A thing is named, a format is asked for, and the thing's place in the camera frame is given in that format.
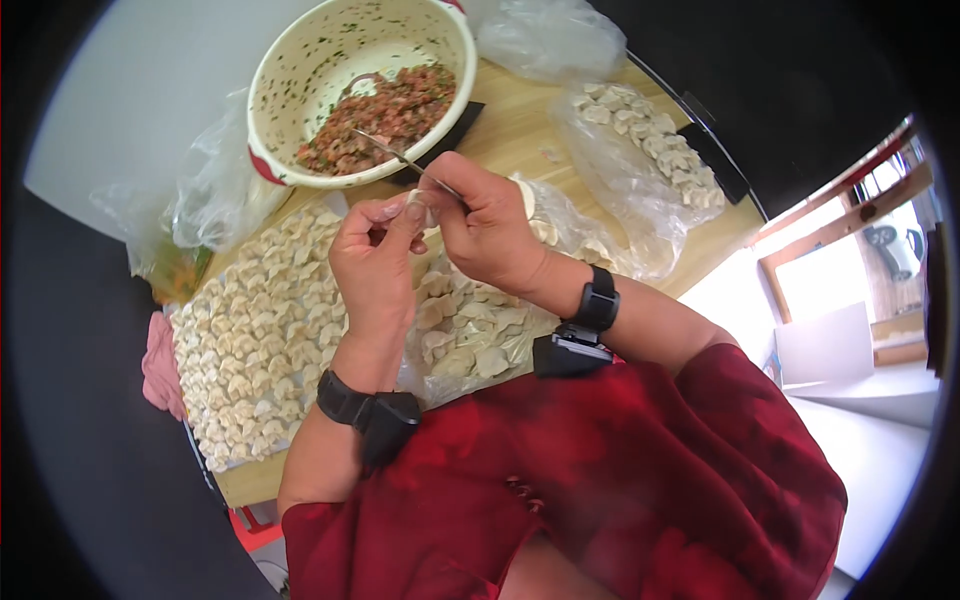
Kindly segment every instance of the mixing bowl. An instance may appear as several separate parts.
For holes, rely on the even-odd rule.
[[[319,188],[395,173],[403,165],[393,158],[352,175],[321,175],[297,164],[297,150],[358,77],[391,79],[403,67],[432,62],[453,72],[457,92],[440,122],[404,153],[409,160],[440,141],[467,107],[477,66],[467,18],[455,2],[440,0],[327,0],[288,27],[256,69],[247,102],[253,166],[275,183]],[[351,90],[372,94],[372,78]]]

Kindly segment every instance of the black wristband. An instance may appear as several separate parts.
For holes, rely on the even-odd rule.
[[[613,326],[620,308],[620,295],[613,289],[613,276],[606,269],[590,265],[593,282],[584,284],[580,308],[570,322],[597,333]]]
[[[320,410],[331,420],[352,425],[360,433],[367,429],[367,420],[374,401],[375,396],[354,392],[330,369],[324,371],[317,386],[317,406]]]

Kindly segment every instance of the red shirt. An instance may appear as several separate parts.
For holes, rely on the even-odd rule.
[[[783,394],[724,344],[676,379],[620,364],[464,396],[283,533],[295,600],[493,599],[538,530],[621,598],[806,600],[846,507]]]

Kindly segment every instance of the wrist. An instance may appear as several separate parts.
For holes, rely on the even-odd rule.
[[[392,392],[403,356],[405,331],[376,336],[344,334],[330,362],[330,369],[349,388],[364,394]]]
[[[593,281],[593,270],[582,260],[548,251],[540,268],[517,294],[561,319],[571,319],[580,308],[584,285]]]

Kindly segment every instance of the spoon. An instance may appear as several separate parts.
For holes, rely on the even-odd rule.
[[[406,158],[404,158],[401,153],[397,152],[396,150],[394,150],[394,149],[391,148],[390,146],[384,144],[383,142],[381,142],[380,140],[376,139],[375,137],[373,137],[373,136],[370,135],[369,133],[361,132],[360,130],[358,130],[358,129],[356,129],[356,128],[353,129],[353,132],[354,132],[354,133],[359,133],[359,134],[363,135],[364,137],[366,137],[367,139],[369,139],[370,142],[372,142],[374,146],[376,146],[377,148],[379,148],[379,149],[382,150],[383,152],[390,153],[390,154],[394,155],[394,156],[396,157],[396,159],[399,160],[400,162],[402,162],[403,164],[407,165],[408,167],[410,167],[410,168],[413,169],[414,171],[420,173],[421,175],[423,175],[423,176],[426,177],[427,179],[435,182],[437,185],[439,185],[440,187],[442,187],[443,189],[445,189],[447,192],[449,192],[449,194],[450,194],[451,196],[453,196],[454,198],[456,198],[456,199],[460,202],[460,204],[463,205],[463,208],[464,208],[464,211],[465,211],[465,212],[470,212],[470,209],[469,209],[469,207],[467,206],[467,202],[464,200],[464,197],[461,196],[460,194],[458,194],[457,192],[455,192],[452,187],[450,187],[450,186],[447,185],[446,183],[443,183],[442,181],[440,181],[440,180],[438,180],[438,179],[436,179],[436,178],[434,178],[434,177],[431,177],[431,176],[427,175],[426,173],[423,172],[423,169],[419,168],[419,166],[417,166],[416,164],[410,162],[409,160],[407,160]]]

